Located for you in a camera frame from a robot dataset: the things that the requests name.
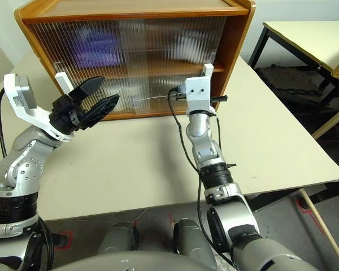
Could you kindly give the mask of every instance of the white wall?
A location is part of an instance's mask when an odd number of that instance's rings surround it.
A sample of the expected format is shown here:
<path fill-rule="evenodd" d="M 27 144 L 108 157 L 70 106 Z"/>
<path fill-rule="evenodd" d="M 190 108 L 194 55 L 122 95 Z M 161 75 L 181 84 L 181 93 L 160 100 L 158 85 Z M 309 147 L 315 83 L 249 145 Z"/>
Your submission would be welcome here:
<path fill-rule="evenodd" d="M 246 61 L 260 36 L 263 21 L 339 20 L 339 0 L 255 1 L 257 3 L 255 16 L 241 50 L 241 56 Z M 31 50 L 13 15 L 17 7 L 27 2 L 29 0 L 0 0 L 0 47 L 13 65 Z M 259 65 L 267 66 L 272 63 L 298 65 L 300 62 L 281 46 L 269 40 L 259 59 Z"/>
<path fill-rule="evenodd" d="M 248 61 L 263 29 L 264 21 L 339 21 L 339 0 L 255 0 L 256 10 L 241 56 Z M 301 65 L 295 56 L 269 38 L 258 66 Z"/>

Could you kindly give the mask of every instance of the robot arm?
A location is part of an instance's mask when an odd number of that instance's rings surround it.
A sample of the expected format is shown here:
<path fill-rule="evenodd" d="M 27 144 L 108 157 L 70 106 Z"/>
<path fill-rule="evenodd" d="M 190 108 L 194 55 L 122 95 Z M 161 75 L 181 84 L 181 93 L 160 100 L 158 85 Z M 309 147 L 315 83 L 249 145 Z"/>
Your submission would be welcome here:
<path fill-rule="evenodd" d="M 92 127 L 113 110 L 119 95 L 100 100 L 89 111 L 81 102 L 101 85 L 93 77 L 62 95 L 52 112 L 36 105 L 26 76 L 5 75 L 4 89 L 16 115 L 32 125 L 14 141 L 10 153 L 0 161 L 0 268 L 37 270 L 43 237 L 36 232 L 39 179 L 48 156 L 73 131 Z"/>
<path fill-rule="evenodd" d="M 186 134 L 193 146 L 206 202 L 211 205 L 207 220 L 214 247 L 217 252 L 230 253 L 240 271 L 316 271 L 281 244 L 260 236 L 256 219 L 239 185 L 232 180 L 230 165 L 212 140 L 210 117 L 215 116 L 215 110 L 210 106 L 210 78 L 188 78 L 180 89 L 188 101 Z"/>

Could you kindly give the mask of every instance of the gray floor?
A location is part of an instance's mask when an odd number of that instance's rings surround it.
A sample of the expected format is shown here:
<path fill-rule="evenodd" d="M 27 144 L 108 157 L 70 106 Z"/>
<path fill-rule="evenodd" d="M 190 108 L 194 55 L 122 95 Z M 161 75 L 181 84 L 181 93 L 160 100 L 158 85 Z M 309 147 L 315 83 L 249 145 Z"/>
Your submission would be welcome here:
<path fill-rule="evenodd" d="M 323 186 L 312 187 L 308 191 L 311 194 L 322 188 Z M 285 198 L 254 213 L 261 235 L 279 241 L 320 271 L 339 270 L 338 258 L 327 238 L 319 230 L 311 215 L 300 210 L 296 204 L 296 198 L 295 194 L 293 197 Z M 339 245 L 339 196 L 319 203 L 316 207 Z M 203 222 L 208 231 L 205 219 L 206 208 L 208 208 L 206 203 L 202 203 Z M 54 266 L 58 267 L 95 255 L 106 231 L 113 225 L 112 222 L 103 221 L 76 221 L 68 224 L 69 222 L 79 219 L 130 221 L 140 213 L 141 210 L 137 210 L 71 220 L 48 221 L 53 232 L 67 225 L 61 232 L 67 232 L 73 236 L 69 248 L 55 252 Z M 139 250 L 170 252 L 173 222 L 183 217 L 198 221 L 195 203 L 149 208 L 134 222 L 140 232 Z M 223 263 L 219 263 L 218 266 L 219 270 L 231 270 Z"/>

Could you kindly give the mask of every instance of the beige table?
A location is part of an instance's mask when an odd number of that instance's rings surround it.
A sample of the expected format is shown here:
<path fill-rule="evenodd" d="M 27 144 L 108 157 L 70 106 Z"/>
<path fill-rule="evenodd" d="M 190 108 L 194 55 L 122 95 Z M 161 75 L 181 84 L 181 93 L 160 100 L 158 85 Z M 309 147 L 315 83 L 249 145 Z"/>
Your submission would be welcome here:
<path fill-rule="evenodd" d="M 13 72 L 29 76 L 38 104 L 50 110 L 59 92 L 34 54 Z M 245 194 L 339 181 L 339 166 L 241 58 L 226 94 L 219 108 L 223 152 L 228 163 L 237 163 L 231 171 Z M 7 99 L 2 104 L 10 149 L 28 124 Z M 188 118 L 179 121 L 185 128 Z M 172 117 L 105 121 L 78 131 L 49 157 L 38 211 L 50 220 L 193 202 L 197 184 Z"/>
<path fill-rule="evenodd" d="M 317 70 L 327 81 L 339 86 L 339 80 L 331 76 L 331 72 L 339 65 L 339 21 L 267 21 L 263 25 L 264 30 L 249 60 L 251 67 L 255 67 L 268 38 L 271 37 Z M 338 122 L 339 112 L 312 136 L 318 139 Z"/>

